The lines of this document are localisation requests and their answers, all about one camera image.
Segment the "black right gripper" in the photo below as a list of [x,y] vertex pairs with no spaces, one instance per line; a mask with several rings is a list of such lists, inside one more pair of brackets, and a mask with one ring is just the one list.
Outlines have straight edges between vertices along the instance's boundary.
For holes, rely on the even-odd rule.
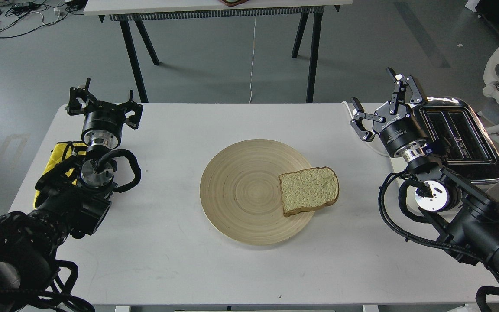
[[[386,73],[394,83],[394,91],[389,102],[376,109],[375,114],[366,113],[362,103],[352,97],[355,110],[350,125],[358,137],[364,142],[374,140],[374,132],[378,134],[387,154],[392,158],[402,156],[402,149],[408,145],[426,144],[427,134],[412,114],[412,108],[424,104],[424,90],[414,77],[396,74],[387,67]],[[366,130],[363,120],[373,122],[373,131]]]

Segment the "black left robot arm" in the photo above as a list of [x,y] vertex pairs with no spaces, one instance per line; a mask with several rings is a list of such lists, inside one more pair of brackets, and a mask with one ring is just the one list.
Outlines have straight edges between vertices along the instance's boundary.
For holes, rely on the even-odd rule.
[[0,312],[24,306],[61,312],[93,312],[92,304],[73,296],[78,266],[59,260],[57,249],[68,237],[97,231],[113,193],[133,189],[141,180],[136,156],[120,149],[123,126],[139,128],[143,105],[115,104],[89,92],[89,83],[71,88],[68,115],[83,115],[79,142],[65,148],[61,161],[36,182],[34,209],[0,216]]

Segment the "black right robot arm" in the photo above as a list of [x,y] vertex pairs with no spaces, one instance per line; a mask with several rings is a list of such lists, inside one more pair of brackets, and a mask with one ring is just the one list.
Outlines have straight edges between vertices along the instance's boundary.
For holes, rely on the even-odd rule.
[[[378,137],[388,157],[405,164],[379,188],[381,217],[405,241],[443,250],[459,263],[482,264],[498,284],[475,295],[479,310],[489,312],[487,296],[499,296],[499,201],[480,186],[499,181],[499,154],[467,103],[428,97],[414,77],[386,71],[394,84],[390,99],[367,113],[353,97],[350,121],[362,141]],[[385,195],[397,179],[400,211],[433,226],[437,239],[414,235],[390,218]]]

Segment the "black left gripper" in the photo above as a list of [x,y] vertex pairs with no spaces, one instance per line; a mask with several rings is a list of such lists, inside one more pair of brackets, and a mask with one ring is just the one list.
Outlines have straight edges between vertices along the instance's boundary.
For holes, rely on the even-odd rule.
[[87,146],[118,147],[123,125],[137,130],[144,106],[133,100],[133,90],[129,91],[128,100],[119,106],[107,102],[97,104],[97,98],[89,92],[90,83],[91,79],[87,78],[84,85],[71,87],[67,114],[85,115],[81,140]]

